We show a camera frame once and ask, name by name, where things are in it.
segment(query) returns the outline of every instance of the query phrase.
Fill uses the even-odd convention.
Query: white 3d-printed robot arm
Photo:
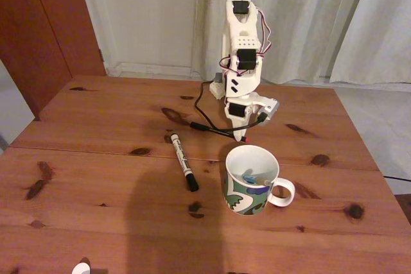
[[[267,115],[261,123],[265,124],[279,103],[253,92],[260,83],[263,53],[268,50],[261,50],[258,39],[258,9],[251,0],[227,0],[225,9],[227,22],[222,42],[225,115],[233,128],[247,126],[255,113]],[[246,130],[233,130],[235,139],[240,141]]]

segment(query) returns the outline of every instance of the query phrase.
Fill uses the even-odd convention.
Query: black cable
[[[248,125],[244,125],[244,126],[240,126],[240,127],[238,127],[238,128],[217,128],[215,125],[214,125],[214,123],[211,121],[211,119],[210,118],[208,118],[208,116],[206,115],[206,113],[205,112],[203,112],[201,109],[200,109],[200,107],[198,107],[198,102],[201,100],[201,97],[203,96],[203,92],[204,92],[204,85],[205,84],[208,84],[208,83],[212,83],[213,82],[213,80],[211,80],[211,81],[203,81],[202,83],[201,83],[201,86],[200,86],[200,95],[198,96],[198,98],[196,99],[196,101],[194,102],[194,107],[195,107],[195,109],[197,109],[203,116],[204,116],[204,118],[207,120],[207,122],[211,125],[211,127],[212,128],[214,128],[215,130],[218,130],[218,131],[221,131],[221,132],[224,132],[224,133],[227,133],[227,132],[234,132],[234,131],[240,131],[240,130],[244,130],[244,129],[246,129],[246,128],[252,128],[253,126],[256,126],[256,125],[258,125],[258,124],[260,124],[261,122],[263,122],[264,120],[265,120],[265,118],[267,118],[267,115],[266,114],[264,114],[264,113],[262,113],[262,114],[260,114],[258,117],[257,117],[257,121],[256,122],[254,122],[254,123],[251,123],[251,124],[248,124]]]
[[[397,178],[396,176],[384,176],[384,178],[411,182],[409,179]]]
[[[197,109],[197,110],[203,115],[203,117],[208,121],[208,123],[211,125],[212,128],[214,128],[215,130],[220,130],[219,128],[217,128],[217,127],[214,125],[214,123],[211,121],[211,119],[207,117],[206,113],[203,112],[203,111],[200,109],[200,107],[198,107],[198,105],[197,105],[198,102],[200,101],[201,97],[203,96],[204,85],[207,84],[207,83],[212,83],[212,82],[213,82],[213,80],[211,80],[211,81],[203,81],[203,82],[201,83],[201,86],[200,86],[200,95],[198,96],[198,98],[197,98],[196,101],[194,102],[194,107],[195,107],[195,109]]]

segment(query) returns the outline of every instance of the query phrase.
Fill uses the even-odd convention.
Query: white curtain
[[[210,80],[219,71],[226,0],[198,0],[193,67]],[[263,63],[266,80],[315,81],[341,0],[252,0],[272,29]]]
[[[411,82],[411,0],[360,0],[330,81]]]

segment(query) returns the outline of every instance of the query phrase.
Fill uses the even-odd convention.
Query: baseboard
[[[167,65],[154,65],[154,64],[135,64],[130,62],[120,62],[115,67],[107,68],[109,76],[120,76],[123,72],[133,73],[146,73],[146,74],[167,74],[167,75],[179,75],[190,76],[190,67],[174,67]]]
[[[411,84],[409,83],[376,83],[374,85],[357,85],[354,83],[335,82],[330,83],[329,77],[321,77],[316,83],[308,83],[303,80],[292,80],[285,85],[304,86],[304,87],[325,87],[325,88],[352,88],[352,89],[371,89],[371,90],[388,90],[411,92]]]

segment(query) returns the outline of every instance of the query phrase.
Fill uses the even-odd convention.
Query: white mug
[[[294,184],[278,177],[278,161],[266,149],[251,145],[238,146],[227,155],[225,168],[224,198],[235,213],[253,215],[261,212],[267,202],[286,207],[294,199]],[[267,179],[270,186],[250,184],[243,179],[244,174]],[[288,189],[291,195],[286,198],[274,196],[272,189],[275,186]]]

